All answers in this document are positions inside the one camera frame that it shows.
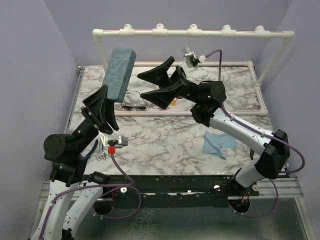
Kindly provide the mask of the blue-grey glasses case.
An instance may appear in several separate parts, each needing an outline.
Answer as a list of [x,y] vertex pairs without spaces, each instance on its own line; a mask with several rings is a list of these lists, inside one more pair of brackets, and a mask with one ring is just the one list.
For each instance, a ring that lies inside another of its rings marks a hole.
[[131,48],[114,48],[102,84],[107,99],[121,103],[126,95],[137,54]]

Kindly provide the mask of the light blue cleaning cloth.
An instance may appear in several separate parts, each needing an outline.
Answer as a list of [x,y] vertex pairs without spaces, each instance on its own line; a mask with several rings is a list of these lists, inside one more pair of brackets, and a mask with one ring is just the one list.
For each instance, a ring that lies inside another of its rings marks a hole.
[[234,149],[237,147],[237,140],[229,134],[211,134],[206,131],[204,134],[202,153],[226,160],[227,158],[223,149]]

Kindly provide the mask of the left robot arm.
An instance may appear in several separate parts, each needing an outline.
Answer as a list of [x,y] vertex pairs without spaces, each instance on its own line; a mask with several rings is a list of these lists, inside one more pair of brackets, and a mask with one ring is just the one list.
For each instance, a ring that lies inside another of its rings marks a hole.
[[60,240],[73,190],[79,186],[87,165],[81,153],[98,132],[112,134],[119,130],[115,119],[114,101],[108,86],[87,97],[81,109],[84,120],[72,133],[49,135],[43,144],[44,158],[52,162],[49,195],[33,240]]

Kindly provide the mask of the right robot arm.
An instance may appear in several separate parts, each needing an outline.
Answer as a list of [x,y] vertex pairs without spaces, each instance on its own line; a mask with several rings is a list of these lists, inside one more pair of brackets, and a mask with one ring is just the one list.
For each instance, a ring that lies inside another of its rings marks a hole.
[[281,129],[272,132],[259,128],[229,113],[223,104],[227,96],[221,80],[203,80],[197,84],[188,80],[182,66],[177,66],[173,74],[168,75],[174,61],[171,56],[161,65],[137,75],[159,87],[142,93],[141,98],[163,110],[175,98],[189,100],[195,104],[190,111],[197,123],[236,138],[259,155],[256,162],[239,169],[232,177],[229,189],[234,195],[242,195],[254,182],[276,179],[290,156],[287,133]]

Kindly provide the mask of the silver wrench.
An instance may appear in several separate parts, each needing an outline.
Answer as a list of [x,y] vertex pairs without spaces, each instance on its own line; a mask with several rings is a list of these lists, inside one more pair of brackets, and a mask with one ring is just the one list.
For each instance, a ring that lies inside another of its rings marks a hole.
[[98,161],[105,160],[107,158],[105,153],[105,146],[101,139],[99,140],[99,143],[98,143],[98,153],[96,155],[96,158]]

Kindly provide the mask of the white PVC pipe rack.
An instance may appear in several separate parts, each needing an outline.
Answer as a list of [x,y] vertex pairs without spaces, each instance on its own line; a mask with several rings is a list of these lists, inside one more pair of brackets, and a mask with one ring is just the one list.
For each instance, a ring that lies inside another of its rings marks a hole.
[[108,60],[106,56],[105,47],[103,44],[104,37],[119,36],[119,37],[136,37],[136,36],[152,36],[152,37],[220,37],[220,38],[255,38],[255,39],[281,39],[282,45],[279,47],[269,65],[263,70],[260,77],[257,77],[254,70],[254,64],[251,60],[246,61],[205,61],[207,56],[200,56],[201,67],[218,67],[221,64],[223,67],[248,67],[253,83],[253,89],[257,96],[259,103],[258,110],[233,110],[232,113],[237,116],[266,116],[268,109],[262,96],[261,85],[266,76],[272,69],[273,65],[286,49],[287,45],[292,41],[295,33],[291,30],[286,31],[269,31],[262,25],[258,25],[254,31],[243,31],[232,29],[230,25],[226,24],[221,30],[202,30],[196,24],[191,24],[188,29],[167,29],[162,23],[158,23],[153,29],[134,29],[130,24],[125,24],[121,29],[105,30],[94,29],[92,31],[93,39],[102,61],[103,69],[108,68]]

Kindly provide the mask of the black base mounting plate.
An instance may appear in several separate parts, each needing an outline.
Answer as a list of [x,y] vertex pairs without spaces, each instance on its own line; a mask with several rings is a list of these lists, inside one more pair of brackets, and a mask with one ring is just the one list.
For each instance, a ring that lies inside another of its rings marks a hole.
[[141,208],[227,208],[229,197],[258,196],[252,186],[238,185],[232,175],[132,175],[134,189],[116,190],[95,206],[116,209]]

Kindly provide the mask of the blue-handled pliers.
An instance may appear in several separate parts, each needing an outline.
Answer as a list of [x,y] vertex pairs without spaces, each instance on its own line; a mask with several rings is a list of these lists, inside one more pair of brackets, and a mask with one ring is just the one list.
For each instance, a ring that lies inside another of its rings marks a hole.
[[98,139],[96,139],[94,144],[93,144],[93,146],[92,146],[92,148],[90,149],[90,151],[85,155],[85,158],[87,158],[87,159],[91,158],[91,155],[94,153],[94,151],[97,148],[98,142],[99,142]]

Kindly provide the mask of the aluminium extrusion rail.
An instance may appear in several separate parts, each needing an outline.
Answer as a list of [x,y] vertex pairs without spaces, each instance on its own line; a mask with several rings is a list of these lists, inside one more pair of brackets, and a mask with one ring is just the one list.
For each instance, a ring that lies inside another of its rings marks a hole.
[[273,199],[276,190],[279,198],[295,199],[304,196],[298,178],[277,178],[273,181],[263,179],[257,183],[259,187],[257,198]]

